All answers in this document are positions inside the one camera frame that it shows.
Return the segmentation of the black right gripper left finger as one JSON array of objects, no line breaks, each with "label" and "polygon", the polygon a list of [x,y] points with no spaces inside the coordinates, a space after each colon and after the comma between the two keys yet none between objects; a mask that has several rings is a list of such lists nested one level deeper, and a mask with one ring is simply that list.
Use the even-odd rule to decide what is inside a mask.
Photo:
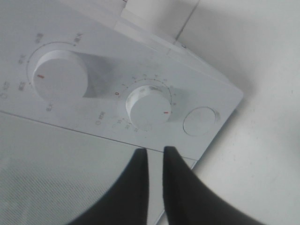
[{"label": "black right gripper left finger", "polygon": [[146,149],[136,149],[120,177],[71,225],[145,225],[149,204]]}]

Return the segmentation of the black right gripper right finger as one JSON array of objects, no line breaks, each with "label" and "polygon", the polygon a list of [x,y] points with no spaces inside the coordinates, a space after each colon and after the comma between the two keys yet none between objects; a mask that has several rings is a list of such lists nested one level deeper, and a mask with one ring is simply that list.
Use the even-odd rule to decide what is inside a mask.
[{"label": "black right gripper right finger", "polygon": [[170,225],[259,225],[210,190],[175,147],[163,156],[163,200]]}]

